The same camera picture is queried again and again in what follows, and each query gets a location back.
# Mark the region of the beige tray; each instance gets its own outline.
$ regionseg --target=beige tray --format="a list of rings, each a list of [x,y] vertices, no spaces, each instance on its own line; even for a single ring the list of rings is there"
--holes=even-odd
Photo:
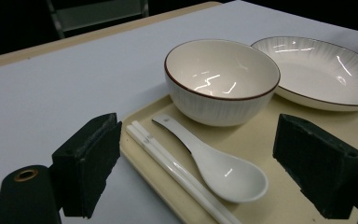
[[[278,117],[281,113],[315,123],[353,147],[358,148],[358,112],[340,113],[310,109],[275,95],[268,107],[239,127],[215,128],[185,117],[165,96],[123,120],[121,151],[135,169],[185,223],[214,223],[214,219],[126,133],[127,125],[138,120],[202,184],[195,162],[173,134],[154,124],[151,118],[166,113],[181,122],[209,145],[249,160],[266,172],[267,194],[253,203],[222,204],[243,223],[356,223],[354,208],[350,220],[324,219],[300,192],[298,185],[272,158]]]

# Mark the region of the bowl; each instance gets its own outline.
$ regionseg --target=bowl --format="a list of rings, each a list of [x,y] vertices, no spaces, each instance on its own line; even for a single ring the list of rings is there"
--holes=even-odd
[[[269,102],[281,74],[267,54],[242,43],[201,39],[172,49],[165,78],[176,107],[211,126],[246,123]]]
[[[279,66],[278,95],[316,109],[358,111],[358,53],[298,36],[269,37],[252,47]]]

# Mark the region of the plate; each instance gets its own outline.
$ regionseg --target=plate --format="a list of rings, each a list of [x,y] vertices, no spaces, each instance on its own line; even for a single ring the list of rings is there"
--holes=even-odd
[[[280,96],[331,111],[358,111],[358,53],[305,37],[269,37],[254,42],[278,65]]]

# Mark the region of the spoon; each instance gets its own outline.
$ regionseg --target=spoon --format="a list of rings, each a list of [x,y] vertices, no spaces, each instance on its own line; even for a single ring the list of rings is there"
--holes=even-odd
[[[266,193],[269,186],[267,177],[251,162],[208,146],[168,115],[158,115],[152,120],[182,141],[206,184],[219,197],[233,203],[248,203]]]

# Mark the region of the white chopsticks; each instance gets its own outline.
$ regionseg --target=white chopsticks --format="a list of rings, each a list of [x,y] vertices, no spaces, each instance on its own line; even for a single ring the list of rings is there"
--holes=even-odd
[[[241,223],[138,121],[127,126],[127,133],[219,223]]]

